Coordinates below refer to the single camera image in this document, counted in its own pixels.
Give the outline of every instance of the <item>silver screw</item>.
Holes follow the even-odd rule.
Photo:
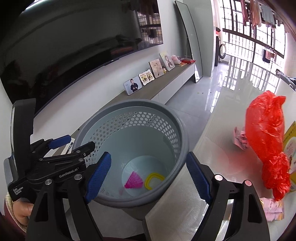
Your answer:
[[[45,185],[50,185],[52,183],[52,180],[51,179],[47,179],[46,181],[45,181]]]
[[[252,186],[252,182],[251,181],[249,181],[249,180],[245,180],[245,184],[247,185],[247,186]]]
[[[74,176],[74,179],[75,180],[80,180],[82,178],[82,175],[81,174],[76,174],[75,176]]]
[[[215,179],[217,181],[222,181],[223,180],[223,177],[221,175],[215,175]]]

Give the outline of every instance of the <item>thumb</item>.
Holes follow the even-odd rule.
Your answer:
[[[31,215],[32,209],[34,204],[29,202],[22,202],[22,201],[16,201],[13,203],[13,213],[15,215],[15,218],[22,224],[27,225],[29,220],[28,216]]]

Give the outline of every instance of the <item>television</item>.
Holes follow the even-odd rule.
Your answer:
[[[163,43],[157,0],[18,2],[1,18],[0,78],[12,103],[36,98],[35,115],[90,72]]]

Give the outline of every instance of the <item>plaid fabric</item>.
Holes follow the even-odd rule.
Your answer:
[[[283,72],[276,70],[276,76],[286,82],[293,90],[296,89],[296,85],[290,80],[288,76],[286,76]]]

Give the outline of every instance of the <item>yellow plastic object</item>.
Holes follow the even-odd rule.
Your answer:
[[[148,189],[148,190],[152,190],[152,188],[149,186],[149,183],[151,181],[152,178],[158,178],[159,180],[163,181],[165,179],[165,177],[163,175],[160,175],[158,173],[151,173],[145,180],[144,182],[144,186]]]

